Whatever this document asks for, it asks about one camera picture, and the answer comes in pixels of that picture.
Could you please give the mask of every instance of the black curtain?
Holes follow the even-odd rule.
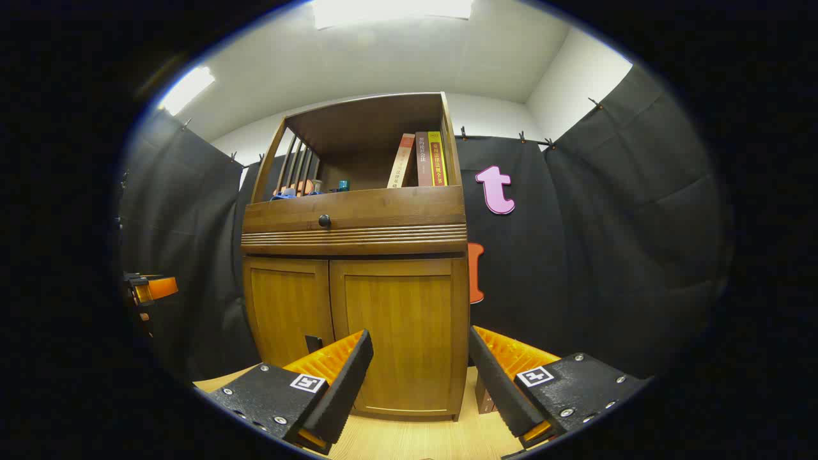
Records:
[[[127,272],[173,276],[179,292],[151,309],[161,363],[187,381],[257,363],[241,293],[241,166],[164,110],[136,131],[120,202]]]
[[[543,154],[513,139],[458,140],[485,300],[474,324],[639,377],[667,368],[726,283],[730,209],[683,110],[638,66]],[[494,215],[474,173],[511,176]]]

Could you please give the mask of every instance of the ceiling light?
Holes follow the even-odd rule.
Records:
[[[407,17],[469,19],[473,0],[312,0],[315,28]]]
[[[209,67],[196,67],[170,88],[160,102],[159,108],[164,107],[170,115],[176,115],[214,81],[216,79],[210,74]]]

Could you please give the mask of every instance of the book spine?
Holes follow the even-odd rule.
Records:
[[[446,177],[446,158],[443,156],[440,131],[429,131],[429,157],[432,160],[432,187],[447,186],[449,181]]]
[[[411,157],[411,147],[415,143],[415,134],[403,134],[395,162],[392,163],[392,173],[386,188],[400,188],[407,182],[407,166]]]
[[[429,158],[429,135],[426,131],[415,133],[417,156],[417,186],[432,187],[432,165]]]

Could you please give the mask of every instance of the brown book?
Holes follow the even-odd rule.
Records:
[[[403,134],[395,162],[392,163],[392,173],[386,188],[400,188],[407,184],[409,163],[411,161],[412,146],[415,144],[415,134]]]
[[[483,379],[477,375],[477,385],[474,387],[474,396],[477,397],[477,413],[490,413],[497,410],[492,396],[486,390]]]
[[[415,146],[417,186],[432,187],[432,160],[429,157],[429,134],[426,131],[415,133]]]

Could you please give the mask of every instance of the white wall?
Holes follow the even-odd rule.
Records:
[[[526,101],[545,136],[557,140],[625,78],[633,64],[572,27]]]
[[[249,165],[258,161],[259,155],[267,153],[272,137],[276,134],[278,125],[285,116],[365,96],[372,95],[334,99],[270,115],[231,131],[212,141],[211,144],[228,155],[234,151],[237,152],[236,161],[243,165]],[[542,140],[542,131],[531,112],[523,104],[451,92],[446,93],[446,99],[449,103],[455,134],[460,134],[460,127],[465,126],[466,135],[471,136],[516,138],[517,133],[524,131],[527,139]],[[286,155],[287,147],[290,146],[290,139],[292,139],[292,134],[288,131],[279,143],[276,156]]]

